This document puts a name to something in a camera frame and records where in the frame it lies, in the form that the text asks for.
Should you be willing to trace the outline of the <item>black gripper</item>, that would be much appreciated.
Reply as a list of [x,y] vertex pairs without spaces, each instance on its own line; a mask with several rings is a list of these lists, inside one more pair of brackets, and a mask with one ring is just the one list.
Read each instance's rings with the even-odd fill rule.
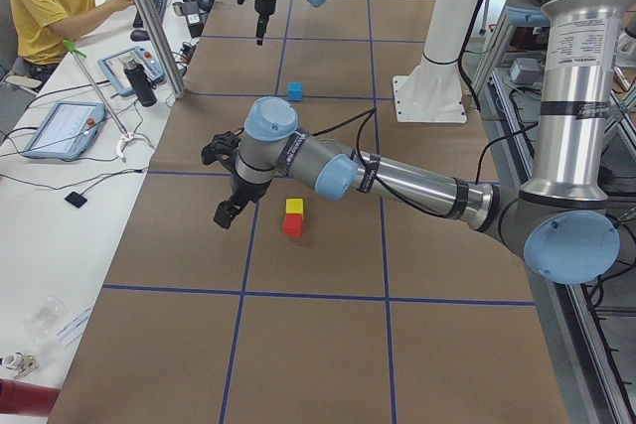
[[258,203],[271,183],[271,171],[231,172],[232,195],[217,205],[213,221],[223,229],[229,229],[234,219],[249,203]]
[[258,14],[256,24],[256,44],[261,46],[267,30],[268,19],[275,12],[275,0],[255,0],[254,10]]

